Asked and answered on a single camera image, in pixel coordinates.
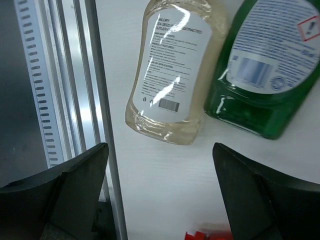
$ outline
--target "bottle label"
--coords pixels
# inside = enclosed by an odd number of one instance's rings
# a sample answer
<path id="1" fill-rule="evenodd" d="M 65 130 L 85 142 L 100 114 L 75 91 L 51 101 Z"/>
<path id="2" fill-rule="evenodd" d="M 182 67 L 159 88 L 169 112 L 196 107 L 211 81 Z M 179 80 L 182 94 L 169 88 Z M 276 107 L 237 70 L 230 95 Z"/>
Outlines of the bottle label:
<path id="1" fill-rule="evenodd" d="M 320 59 L 320 16 L 306 0 L 258 0 L 241 26 L 226 79 L 258 94 L 296 88 Z"/>
<path id="2" fill-rule="evenodd" d="M 148 21 L 133 104 L 156 122 L 188 118 L 200 65 L 212 35 L 197 14 L 174 6 Z"/>

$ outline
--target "slotted metal strip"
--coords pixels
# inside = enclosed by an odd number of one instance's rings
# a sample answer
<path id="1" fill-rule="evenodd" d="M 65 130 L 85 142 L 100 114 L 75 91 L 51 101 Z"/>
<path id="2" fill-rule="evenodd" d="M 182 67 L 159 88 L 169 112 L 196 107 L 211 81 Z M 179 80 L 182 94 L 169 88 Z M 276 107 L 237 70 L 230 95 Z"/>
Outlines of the slotted metal strip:
<path id="1" fill-rule="evenodd" d="M 32 0 L 15 0 L 18 24 L 49 168 L 64 162 L 41 33 Z"/>

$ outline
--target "red object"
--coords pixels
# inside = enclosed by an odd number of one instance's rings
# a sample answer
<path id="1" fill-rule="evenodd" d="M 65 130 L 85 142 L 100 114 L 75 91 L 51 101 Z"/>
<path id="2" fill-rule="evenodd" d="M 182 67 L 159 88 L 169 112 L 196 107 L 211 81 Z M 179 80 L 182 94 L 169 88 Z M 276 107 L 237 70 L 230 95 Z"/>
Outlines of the red object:
<path id="1" fill-rule="evenodd" d="M 184 240 L 207 240 L 207 236 L 203 232 L 197 231 L 194 236 L 186 233 Z"/>
<path id="2" fill-rule="evenodd" d="M 184 240 L 233 240 L 231 232 L 216 232 L 207 238 L 206 234 L 197 231 L 194 236 L 186 233 Z"/>

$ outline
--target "white surface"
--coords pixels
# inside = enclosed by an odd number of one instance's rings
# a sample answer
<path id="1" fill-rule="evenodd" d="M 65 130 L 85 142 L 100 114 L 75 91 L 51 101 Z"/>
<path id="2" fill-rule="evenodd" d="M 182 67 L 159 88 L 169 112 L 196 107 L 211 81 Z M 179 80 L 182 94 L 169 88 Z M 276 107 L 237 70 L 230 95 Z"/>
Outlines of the white surface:
<path id="1" fill-rule="evenodd" d="M 223 1 L 232 18 L 242 0 Z M 277 141 L 209 117 L 196 141 L 177 146 L 125 124 L 148 0 L 97 0 L 116 155 L 129 240 L 183 240 L 185 231 L 228 228 L 212 159 L 220 142 L 295 177 L 320 183 L 320 84 Z"/>

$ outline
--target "green liquid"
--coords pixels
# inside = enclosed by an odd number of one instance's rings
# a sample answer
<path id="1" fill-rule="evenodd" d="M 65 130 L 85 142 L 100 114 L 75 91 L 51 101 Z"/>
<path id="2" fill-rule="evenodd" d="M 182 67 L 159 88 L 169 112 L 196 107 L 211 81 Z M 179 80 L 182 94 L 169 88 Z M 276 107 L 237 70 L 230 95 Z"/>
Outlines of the green liquid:
<path id="1" fill-rule="evenodd" d="M 210 92 L 204 105 L 213 117 L 267 139 L 277 139 L 299 109 L 320 76 L 320 64 L 300 85 L 287 92 L 261 94 L 244 90 L 227 81 L 227 69 L 236 36 L 257 0 L 245 0 L 237 12 L 216 65 Z M 318 11 L 320 0 L 308 0 Z"/>

